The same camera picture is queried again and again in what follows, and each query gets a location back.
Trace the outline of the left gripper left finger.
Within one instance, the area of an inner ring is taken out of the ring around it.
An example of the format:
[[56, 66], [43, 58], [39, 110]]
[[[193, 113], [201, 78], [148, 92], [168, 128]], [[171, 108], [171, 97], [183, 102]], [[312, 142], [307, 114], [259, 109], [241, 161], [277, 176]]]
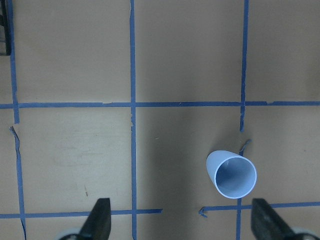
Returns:
[[99, 198], [80, 229], [63, 231], [55, 240], [108, 240], [111, 228], [110, 198]]

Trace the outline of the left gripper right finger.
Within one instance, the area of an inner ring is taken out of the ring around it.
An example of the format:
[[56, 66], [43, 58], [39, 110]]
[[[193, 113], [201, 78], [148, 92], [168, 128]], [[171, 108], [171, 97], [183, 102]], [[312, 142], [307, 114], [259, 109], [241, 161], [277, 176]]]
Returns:
[[318, 240], [308, 230], [290, 227], [263, 198], [251, 202], [251, 231], [257, 240]]

